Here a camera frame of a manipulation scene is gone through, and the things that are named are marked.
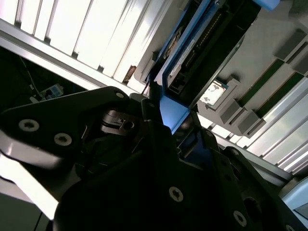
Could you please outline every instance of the blue plastic part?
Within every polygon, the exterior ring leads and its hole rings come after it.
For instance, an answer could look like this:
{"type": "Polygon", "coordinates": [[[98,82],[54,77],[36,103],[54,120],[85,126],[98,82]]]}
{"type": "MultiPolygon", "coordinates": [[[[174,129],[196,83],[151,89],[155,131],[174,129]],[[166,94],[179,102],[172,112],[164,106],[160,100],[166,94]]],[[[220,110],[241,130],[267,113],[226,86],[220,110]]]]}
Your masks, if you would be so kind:
{"type": "Polygon", "coordinates": [[[166,62],[163,65],[163,67],[161,68],[161,70],[157,74],[157,76],[155,78],[155,81],[159,85],[163,86],[164,90],[165,90],[165,86],[164,86],[163,82],[164,82],[164,78],[166,76],[163,76],[163,74],[165,74],[165,71],[167,69],[169,69],[172,66],[172,64],[175,62],[176,58],[178,57],[179,52],[181,51],[181,48],[184,46],[185,42],[187,41],[187,39],[191,35],[191,32],[193,31],[193,29],[195,28],[195,26],[199,22],[199,19],[202,17],[203,13],[207,9],[207,7],[208,7],[210,2],[211,2],[211,0],[203,0],[201,2],[201,4],[198,7],[196,13],[192,17],[192,19],[189,22],[189,24],[187,25],[184,33],[182,34],[182,36],[178,40],[178,43],[177,43],[177,45],[175,47],[175,51],[168,57],[168,59],[166,60],[166,62]]]}
{"type": "Polygon", "coordinates": [[[211,18],[214,16],[214,13],[217,11],[218,7],[216,5],[212,5],[210,10],[206,15],[204,15],[205,11],[208,9],[211,0],[203,0],[199,5],[196,13],[192,17],[191,21],[187,25],[185,31],[180,37],[175,51],[169,56],[169,58],[164,63],[163,67],[159,71],[158,75],[155,78],[155,81],[162,86],[163,88],[163,96],[160,100],[160,111],[162,115],[162,119],[164,125],[168,126],[172,134],[179,128],[179,126],[184,122],[186,117],[190,113],[190,109],[184,105],[173,100],[171,97],[166,95],[167,88],[167,76],[171,70],[171,68],[176,64],[179,57],[184,52],[185,48],[191,42],[194,37],[200,36],[201,31],[205,29],[205,27],[210,22],[211,18]]]}
{"type": "Polygon", "coordinates": [[[268,11],[272,11],[278,6],[280,0],[254,0],[254,2],[268,11]]]}
{"type": "Polygon", "coordinates": [[[164,125],[168,126],[174,134],[189,115],[190,110],[164,95],[160,100],[160,113],[164,125]]]}

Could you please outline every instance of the wire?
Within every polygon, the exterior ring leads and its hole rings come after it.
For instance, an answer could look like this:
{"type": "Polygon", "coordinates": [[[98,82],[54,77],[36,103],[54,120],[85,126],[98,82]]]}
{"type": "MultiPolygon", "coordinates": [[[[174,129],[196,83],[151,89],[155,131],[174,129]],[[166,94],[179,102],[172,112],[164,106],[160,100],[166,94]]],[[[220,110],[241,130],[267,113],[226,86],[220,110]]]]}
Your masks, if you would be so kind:
{"type": "Polygon", "coordinates": [[[37,230],[37,227],[38,227],[38,225],[39,225],[39,221],[40,221],[40,218],[42,217],[42,215],[43,215],[43,212],[40,213],[40,215],[39,215],[39,217],[38,217],[38,220],[37,220],[37,223],[36,223],[36,225],[35,225],[33,231],[36,231],[36,230],[37,230]]]}
{"type": "Polygon", "coordinates": [[[34,87],[35,91],[37,92],[37,94],[38,94],[40,97],[44,98],[44,96],[42,96],[42,94],[38,91],[37,87],[35,86],[35,83],[34,83],[34,81],[33,81],[33,78],[32,78],[32,76],[31,76],[31,74],[30,74],[30,72],[29,72],[29,70],[28,70],[28,68],[27,68],[27,65],[25,64],[23,58],[20,57],[20,56],[19,56],[19,58],[20,58],[21,62],[23,63],[23,65],[25,66],[27,72],[28,72],[28,75],[29,75],[29,77],[30,77],[32,86],[34,87]]]}

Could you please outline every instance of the electronic component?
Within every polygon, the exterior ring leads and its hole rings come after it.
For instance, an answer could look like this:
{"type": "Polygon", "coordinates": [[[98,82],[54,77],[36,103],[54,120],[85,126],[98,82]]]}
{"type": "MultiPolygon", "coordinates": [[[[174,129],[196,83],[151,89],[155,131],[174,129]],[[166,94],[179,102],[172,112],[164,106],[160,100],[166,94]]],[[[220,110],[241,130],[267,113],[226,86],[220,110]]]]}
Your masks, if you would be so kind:
{"type": "Polygon", "coordinates": [[[214,80],[206,89],[200,100],[206,104],[213,106],[226,90],[226,85],[214,80]]]}

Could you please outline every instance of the metal bolt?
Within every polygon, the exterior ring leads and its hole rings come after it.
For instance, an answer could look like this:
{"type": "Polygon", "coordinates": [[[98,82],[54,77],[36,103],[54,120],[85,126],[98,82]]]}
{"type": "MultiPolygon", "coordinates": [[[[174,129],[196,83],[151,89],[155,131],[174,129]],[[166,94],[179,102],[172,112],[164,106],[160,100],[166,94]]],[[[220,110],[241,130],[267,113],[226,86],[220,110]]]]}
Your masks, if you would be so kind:
{"type": "Polygon", "coordinates": [[[295,231],[290,225],[286,225],[285,228],[287,231],[295,231]]]}
{"type": "Polygon", "coordinates": [[[184,199],[184,196],[181,190],[174,186],[170,187],[169,195],[176,202],[182,202],[184,199]]]}
{"type": "Polygon", "coordinates": [[[72,137],[66,133],[58,133],[53,139],[54,142],[60,146],[68,146],[72,143],[72,137]]]}
{"type": "Polygon", "coordinates": [[[247,220],[246,220],[246,218],[244,217],[244,215],[240,211],[235,210],[233,212],[233,216],[234,216],[235,220],[237,221],[237,223],[240,224],[240,226],[246,227],[247,220]]]}
{"type": "Polygon", "coordinates": [[[209,137],[212,137],[212,136],[213,136],[213,134],[212,134],[210,131],[206,131],[206,133],[207,133],[207,135],[208,135],[209,137]]]}
{"type": "Polygon", "coordinates": [[[234,155],[239,155],[239,152],[237,150],[232,150],[231,151],[234,155]]]}
{"type": "Polygon", "coordinates": [[[124,95],[121,94],[120,92],[117,92],[116,95],[117,95],[117,97],[119,97],[119,98],[124,98],[124,95]]]}
{"type": "Polygon", "coordinates": [[[33,132],[39,129],[39,123],[33,119],[23,119],[18,123],[22,131],[33,132]]]}

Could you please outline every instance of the blue connector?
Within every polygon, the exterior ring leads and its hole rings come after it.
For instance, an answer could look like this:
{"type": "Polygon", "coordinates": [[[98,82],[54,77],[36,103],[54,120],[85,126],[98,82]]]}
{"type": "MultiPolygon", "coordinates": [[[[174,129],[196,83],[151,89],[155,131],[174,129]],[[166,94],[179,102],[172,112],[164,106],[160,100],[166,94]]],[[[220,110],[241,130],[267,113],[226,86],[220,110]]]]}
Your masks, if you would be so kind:
{"type": "Polygon", "coordinates": [[[280,0],[254,0],[254,2],[268,11],[272,11],[278,6],[280,0]]]}

